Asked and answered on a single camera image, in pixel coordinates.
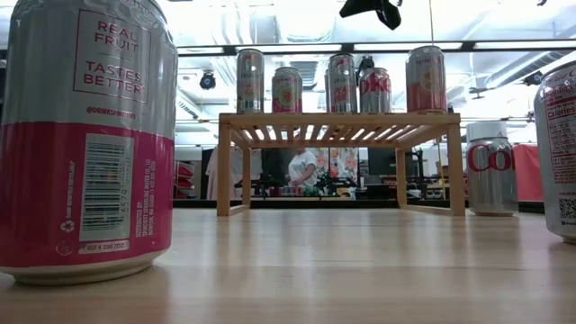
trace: aluminum can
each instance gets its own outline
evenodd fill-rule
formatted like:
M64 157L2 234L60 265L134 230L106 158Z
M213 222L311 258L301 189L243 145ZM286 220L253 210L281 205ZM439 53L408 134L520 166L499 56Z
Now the aluminum can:
M264 54L257 49L241 50L236 72L237 113L263 113Z
M444 54L438 46L413 49L406 61L408 113L447 112Z
M360 113L391 113L392 85L390 76L382 67L370 67L359 81Z
M544 75L534 111L546 226L576 243L576 62Z
M330 83L328 82L328 69L324 71L324 92L326 96L326 113L333 113L330 104Z
M350 54L337 54L328 63L330 111L333 113L358 113L356 100L356 72Z
M478 215L518 212L514 153L504 121L481 121L466 126L466 174L470 209Z
M20 0L8 52L0 271L81 284L143 270L172 232L177 52L158 4Z
M302 112L302 76L293 67L280 67L272 77L272 112Z

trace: shelf leg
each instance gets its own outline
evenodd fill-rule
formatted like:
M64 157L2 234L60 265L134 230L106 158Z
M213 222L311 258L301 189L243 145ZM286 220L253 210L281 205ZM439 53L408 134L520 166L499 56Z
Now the shelf leg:
M450 176L450 210L453 216L465 216L464 178L460 125L448 126L448 174Z
M400 207L408 203L406 196L406 152L399 148L396 148L396 196Z
M230 125L221 123L218 137L218 216L230 216Z
M250 173L251 155L252 152L250 148L242 149L242 204L248 206L250 205L250 189L252 188L252 177Z

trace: recycling symbol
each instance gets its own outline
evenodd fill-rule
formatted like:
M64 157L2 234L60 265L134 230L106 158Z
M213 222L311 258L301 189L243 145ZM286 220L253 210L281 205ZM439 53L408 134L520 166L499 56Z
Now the recycling symbol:
M69 233L74 230L74 222L72 220L66 220L60 224L60 229L64 230L66 233Z

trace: nutrition label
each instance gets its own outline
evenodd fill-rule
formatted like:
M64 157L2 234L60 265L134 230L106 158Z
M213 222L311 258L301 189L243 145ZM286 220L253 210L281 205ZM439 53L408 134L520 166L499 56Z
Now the nutrition label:
M554 182L576 183L576 93L559 85L546 93L546 117Z

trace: soda can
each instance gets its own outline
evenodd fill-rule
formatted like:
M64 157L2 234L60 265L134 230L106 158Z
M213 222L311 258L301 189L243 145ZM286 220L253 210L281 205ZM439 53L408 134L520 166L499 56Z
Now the soda can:
M272 112L302 112L302 76L293 67L280 67L272 77Z
M241 50L236 72L237 113L263 113L264 54L257 49Z
M8 51L0 271L57 285L150 266L170 247L175 167L177 51L160 7L20 0Z
M391 113L392 86L382 67L370 67L360 77L360 113Z
M518 212L514 153L504 121L466 125L468 201L477 215Z
M576 243L576 62L544 75L534 112L546 226Z
M446 69L438 46L413 49L406 61L408 113L446 112Z
M328 63L330 111L333 113L358 113L356 100L356 72L350 54L337 54Z
M326 95L326 113L333 113L330 105L330 83L328 82L328 69L324 71L324 92Z

